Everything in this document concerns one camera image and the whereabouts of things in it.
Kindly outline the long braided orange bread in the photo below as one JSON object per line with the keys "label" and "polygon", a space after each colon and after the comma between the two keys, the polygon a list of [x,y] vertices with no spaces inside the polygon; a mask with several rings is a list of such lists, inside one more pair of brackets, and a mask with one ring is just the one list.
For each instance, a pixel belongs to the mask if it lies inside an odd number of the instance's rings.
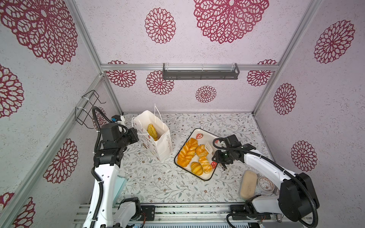
{"label": "long braided orange bread", "polygon": [[181,167],[186,167],[195,156],[196,148],[198,147],[198,141],[194,138],[190,138],[179,152],[177,158],[177,164]]}

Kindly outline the striped bread roll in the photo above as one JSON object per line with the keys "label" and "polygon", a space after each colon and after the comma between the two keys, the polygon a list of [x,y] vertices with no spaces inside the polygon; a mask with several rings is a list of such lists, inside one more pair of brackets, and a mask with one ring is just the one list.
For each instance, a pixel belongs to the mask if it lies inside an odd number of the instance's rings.
{"label": "striped bread roll", "polygon": [[147,132],[154,139],[154,141],[157,141],[159,139],[158,133],[157,133],[155,127],[153,126],[153,124],[150,123],[148,125]]}

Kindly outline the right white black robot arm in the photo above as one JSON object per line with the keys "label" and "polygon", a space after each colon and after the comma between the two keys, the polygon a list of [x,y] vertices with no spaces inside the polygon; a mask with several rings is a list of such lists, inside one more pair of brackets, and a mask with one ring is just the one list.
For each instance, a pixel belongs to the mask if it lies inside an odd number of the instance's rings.
{"label": "right white black robot arm", "polygon": [[307,228],[317,227],[320,204],[313,182],[307,174],[283,168],[251,144],[241,144],[236,135],[215,138],[212,144],[217,149],[213,161],[222,164],[224,169],[234,161],[241,161],[267,177],[279,190],[278,196],[249,198],[242,210],[233,209],[226,218],[261,219],[270,215],[284,215]]}

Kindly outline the yellow bun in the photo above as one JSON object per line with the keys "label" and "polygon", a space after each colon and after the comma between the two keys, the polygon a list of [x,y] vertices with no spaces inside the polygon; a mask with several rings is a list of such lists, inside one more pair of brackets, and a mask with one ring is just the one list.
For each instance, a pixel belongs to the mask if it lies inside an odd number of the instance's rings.
{"label": "yellow bun", "polygon": [[203,174],[203,168],[200,163],[198,162],[192,162],[191,164],[191,172],[194,175],[200,176]]}

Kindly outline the twisted bread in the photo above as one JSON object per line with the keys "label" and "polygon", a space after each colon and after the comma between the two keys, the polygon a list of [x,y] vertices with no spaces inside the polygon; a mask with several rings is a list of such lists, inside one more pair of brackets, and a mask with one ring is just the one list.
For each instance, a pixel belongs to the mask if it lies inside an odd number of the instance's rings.
{"label": "twisted bread", "polygon": [[204,173],[210,173],[213,170],[213,167],[206,156],[200,157],[199,163],[202,166]]}

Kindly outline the metal tongs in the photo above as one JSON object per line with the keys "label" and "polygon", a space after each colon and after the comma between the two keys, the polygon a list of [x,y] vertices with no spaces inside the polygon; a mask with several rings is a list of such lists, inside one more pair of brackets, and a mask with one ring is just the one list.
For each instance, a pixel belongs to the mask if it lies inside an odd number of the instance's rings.
{"label": "metal tongs", "polygon": [[[211,154],[212,156],[214,156],[214,155],[215,155],[215,150],[213,149],[213,147],[212,147],[209,143],[206,143],[204,147],[205,147],[205,150],[206,150],[209,154]],[[223,169],[224,171],[226,171],[226,170],[227,170],[227,167],[226,167],[226,165],[225,165],[225,164],[222,164],[221,166],[222,166],[222,169]]]}

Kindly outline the round croissant bread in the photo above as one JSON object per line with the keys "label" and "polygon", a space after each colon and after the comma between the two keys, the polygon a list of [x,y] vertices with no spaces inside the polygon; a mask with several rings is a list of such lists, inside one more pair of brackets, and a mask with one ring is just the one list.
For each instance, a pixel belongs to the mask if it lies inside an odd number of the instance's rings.
{"label": "round croissant bread", "polygon": [[198,155],[198,157],[199,158],[201,158],[201,157],[206,157],[209,153],[205,150],[205,147],[204,147],[205,145],[204,144],[201,144],[201,145],[199,145],[197,148],[196,148],[196,150],[195,150],[195,152],[196,152],[196,154]]}

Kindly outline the white paper bag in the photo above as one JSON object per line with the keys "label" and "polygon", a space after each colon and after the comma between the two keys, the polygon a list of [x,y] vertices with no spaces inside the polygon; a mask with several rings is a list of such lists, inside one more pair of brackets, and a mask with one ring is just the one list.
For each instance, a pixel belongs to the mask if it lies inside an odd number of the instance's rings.
{"label": "white paper bag", "polygon": [[132,126],[137,130],[142,146],[160,162],[164,162],[173,152],[170,129],[163,122],[161,113],[155,106],[132,118]]}

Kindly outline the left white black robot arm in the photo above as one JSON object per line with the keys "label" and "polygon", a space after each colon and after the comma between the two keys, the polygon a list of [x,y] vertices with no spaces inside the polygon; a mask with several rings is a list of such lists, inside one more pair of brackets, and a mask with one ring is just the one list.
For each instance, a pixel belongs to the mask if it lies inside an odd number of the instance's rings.
{"label": "left white black robot arm", "polygon": [[121,116],[113,116],[105,125],[100,125],[97,114],[103,118],[106,115],[95,106],[91,111],[98,133],[91,169],[95,182],[83,227],[127,228],[130,220],[137,220],[142,214],[140,201],[137,197],[124,199],[113,213],[113,195],[124,151],[139,140],[137,130],[124,126]]}

